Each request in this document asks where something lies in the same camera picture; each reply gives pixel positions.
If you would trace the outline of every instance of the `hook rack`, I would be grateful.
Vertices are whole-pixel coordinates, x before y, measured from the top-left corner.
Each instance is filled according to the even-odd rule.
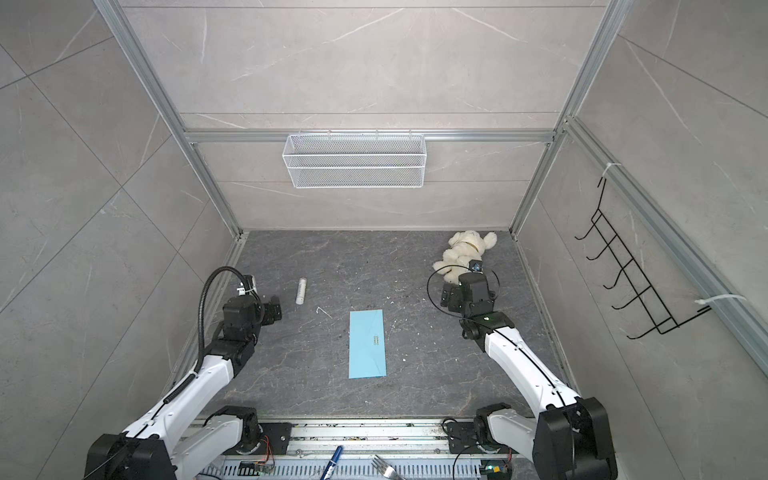
[[[683,326],[686,323],[690,322],[691,320],[697,318],[698,316],[702,316],[703,314],[705,314],[705,313],[709,312],[710,310],[712,310],[712,308],[710,306],[704,306],[704,307],[698,309],[696,311],[696,313],[691,318],[688,318],[688,319],[683,320],[683,321],[678,321],[674,317],[674,315],[672,315],[672,312],[670,312],[670,310],[667,308],[667,304],[664,303],[664,300],[661,299],[661,295],[659,295],[659,293],[656,291],[656,287],[654,287],[654,285],[650,282],[650,279],[648,279],[648,276],[643,271],[643,267],[634,258],[634,255],[632,254],[632,252],[627,248],[627,244],[624,243],[624,241],[621,239],[621,237],[619,237],[618,232],[616,231],[616,229],[614,229],[614,226],[611,224],[611,222],[605,216],[605,214],[603,213],[603,210],[601,210],[601,205],[603,203],[603,194],[605,193],[605,178],[604,177],[601,178],[600,181],[598,181],[598,188],[601,188],[601,187],[602,187],[602,190],[600,191],[600,200],[598,200],[598,208],[594,211],[594,213],[590,217],[590,222],[592,223],[592,226],[589,227],[589,230],[587,230],[587,233],[585,233],[584,236],[582,236],[582,237],[574,237],[574,238],[576,240],[583,240],[583,239],[587,238],[587,235],[589,235],[592,232],[592,230],[598,232],[598,234],[600,235],[600,238],[603,240],[603,242],[605,242],[605,247],[603,247],[603,250],[600,250],[600,253],[598,253],[597,256],[595,256],[595,257],[587,256],[587,260],[590,260],[590,261],[597,260],[607,250],[607,251],[611,252],[611,255],[613,256],[614,260],[616,260],[616,263],[620,267],[619,268],[619,273],[616,275],[616,280],[614,280],[613,284],[611,286],[603,285],[603,288],[605,288],[607,290],[613,289],[614,287],[616,287],[616,285],[618,285],[618,282],[619,282],[619,279],[621,278],[621,275],[624,274],[624,276],[627,278],[627,281],[629,282],[630,286],[632,287],[632,290],[634,291],[634,296],[628,302],[626,302],[624,305],[622,305],[622,306],[611,306],[611,308],[613,308],[614,310],[622,310],[622,309],[630,306],[635,300],[638,300],[641,303],[641,305],[643,306],[643,309],[645,310],[645,313],[650,318],[650,321],[654,324],[653,327],[651,327],[650,329],[648,329],[645,332],[641,333],[640,335],[638,335],[638,336],[629,336],[629,335],[627,335],[627,338],[628,339],[632,339],[632,340],[640,339],[640,338],[646,336],[648,333],[653,332],[654,330],[659,332],[659,334],[664,335],[665,333],[669,333],[671,330],[674,330],[676,328],[680,328],[681,326]],[[609,233],[608,235],[603,235],[603,232],[600,230],[600,227],[598,227],[598,221],[600,219],[605,220],[605,223],[611,228],[611,232],[612,233]],[[618,240],[618,242],[621,243],[621,246],[623,246],[624,249],[629,254],[630,259],[626,263],[622,263],[619,260],[618,255],[614,251],[614,248],[611,246],[611,244],[615,240]],[[645,288],[643,288],[642,290],[638,290],[637,289],[637,286],[635,286],[635,282],[632,281],[632,279],[629,276],[629,273],[627,272],[627,268],[631,264],[634,264],[634,266],[640,271],[640,273],[643,276],[643,279],[645,279],[645,282],[647,283],[647,286]],[[664,308],[665,318],[663,320],[661,320],[660,322],[658,322],[658,323],[655,320],[654,315],[648,309],[647,301],[644,300],[643,297],[642,297],[649,290],[650,290],[650,294],[655,295],[656,298],[658,299],[659,303],[661,304],[661,306]],[[665,329],[662,330],[661,327],[664,326],[665,324],[667,324],[667,326],[669,328],[665,327]]]

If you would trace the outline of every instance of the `glue stick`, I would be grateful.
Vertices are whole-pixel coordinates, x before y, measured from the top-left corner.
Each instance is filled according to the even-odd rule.
[[[296,292],[296,305],[304,304],[304,293],[306,292],[306,278],[299,279],[299,291]]]

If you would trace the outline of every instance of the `dark gray floor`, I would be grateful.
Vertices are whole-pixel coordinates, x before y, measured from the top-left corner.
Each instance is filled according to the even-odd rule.
[[[206,410],[243,405],[260,415],[472,416],[479,407],[507,402],[529,413],[501,367],[427,300],[431,265],[451,235],[252,232],[237,268],[254,275],[265,300],[280,296],[283,320],[262,328],[253,358]],[[497,310],[559,374],[515,245],[507,232],[498,238],[483,258],[502,283]],[[302,276],[308,279],[306,301],[297,306]],[[437,301],[442,278],[432,282]],[[384,310],[387,376],[349,379],[349,311],[374,309]]]

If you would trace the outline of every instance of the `wall tile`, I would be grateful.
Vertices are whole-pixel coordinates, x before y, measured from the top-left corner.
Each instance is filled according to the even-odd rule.
[[[200,144],[218,181],[290,182],[283,144]],[[427,143],[426,181],[530,180],[541,159],[541,142]]]
[[[607,0],[121,0],[127,7],[600,7]]]
[[[181,114],[188,128],[554,128],[558,112],[495,114]]]
[[[519,241],[578,391],[608,411],[627,478],[682,480],[611,332],[547,212],[536,201]]]
[[[306,188],[219,183],[243,229],[504,230],[525,181],[430,182],[421,188]]]
[[[208,203],[208,193],[173,139],[125,184],[125,191],[176,249]]]
[[[120,191],[0,313],[4,473],[43,466],[174,253]]]
[[[129,8],[183,112],[553,112],[601,8]]]
[[[28,79],[0,90],[0,310],[119,185]]]
[[[627,338],[652,326],[647,314],[638,301],[621,311],[611,308],[632,298],[631,286],[621,277],[615,288],[605,289],[602,285],[610,285],[617,275],[616,261],[609,252],[598,260],[586,260],[586,255],[597,254],[604,245],[594,231],[583,241],[574,238],[589,227],[589,216],[601,192],[594,186],[600,174],[601,169],[577,145],[566,145],[539,198],[584,275],[664,441],[685,478],[759,478],[768,468],[763,455],[768,448],[764,435],[768,422],[745,425],[740,419],[762,418],[768,379],[714,313],[663,336],[651,333],[640,340]],[[700,298],[699,293],[610,184],[601,205],[678,321],[695,314],[699,306],[694,300]],[[609,234],[607,224],[598,226]],[[620,257],[626,253],[621,243],[612,245]],[[630,277],[638,288],[644,288],[639,271],[631,270]],[[652,296],[643,300],[657,314],[657,321],[665,318],[660,315],[661,304]],[[738,408],[732,408],[736,391],[740,392]]]
[[[202,286],[176,255],[85,396],[42,478],[80,478],[91,444],[103,433],[121,431],[160,398],[194,327]]]
[[[221,215],[208,202],[179,253],[197,276],[205,281],[212,271],[223,265],[232,241],[232,235],[221,220]]]
[[[0,88],[7,84],[17,81],[19,78],[24,77],[24,72],[18,67],[11,55],[8,55],[2,47],[0,47]]]
[[[169,136],[114,38],[31,78],[121,184]]]
[[[638,0],[621,34],[768,114],[768,3]]]
[[[768,119],[620,38],[580,116],[768,318]]]
[[[0,44],[27,74],[111,35],[90,0],[0,3]]]

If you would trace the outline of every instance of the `stuffed animal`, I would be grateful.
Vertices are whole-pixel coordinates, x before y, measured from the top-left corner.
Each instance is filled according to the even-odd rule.
[[[463,265],[469,267],[470,260],[482,260],[482,254],[486,250],[496,245],[496,234],[491,232],[485,236],[480,237],[480,233],[474,230],[467,230],[465,232],[456,232],[456,235],[448,240],[448,245],[451,246],[448,250],[442,253],[442,260],[434,262],[432,267],[435,270],[440,270],[440,273],[444,275],[444,279],[449,283],[456,283],[458,285],[458,276],[462,273],[467,273],[469,270],[458,266],[450,267],[448,265]]]

